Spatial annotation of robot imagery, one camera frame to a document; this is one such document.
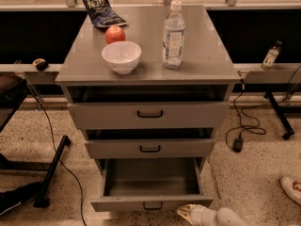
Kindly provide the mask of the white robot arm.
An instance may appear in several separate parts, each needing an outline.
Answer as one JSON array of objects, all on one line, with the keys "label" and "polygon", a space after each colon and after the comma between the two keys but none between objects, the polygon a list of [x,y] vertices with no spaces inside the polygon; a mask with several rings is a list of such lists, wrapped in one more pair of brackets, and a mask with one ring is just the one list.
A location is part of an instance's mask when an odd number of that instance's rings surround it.
[{"label": "white robot arm", "polygon": [[186,204],[180,206],[177,213],[192,226],[250,226],[227,207],[212,210],[200,204]]}]

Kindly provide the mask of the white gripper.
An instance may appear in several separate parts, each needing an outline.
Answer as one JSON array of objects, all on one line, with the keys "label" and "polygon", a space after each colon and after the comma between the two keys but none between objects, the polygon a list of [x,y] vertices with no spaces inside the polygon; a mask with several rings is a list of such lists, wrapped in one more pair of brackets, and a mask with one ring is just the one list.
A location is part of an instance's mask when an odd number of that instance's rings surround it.
[{"label": "white gripper", "polygon": [[217,226],[217,212],[202,205],[185,204],[177,213],[193,226]]}]

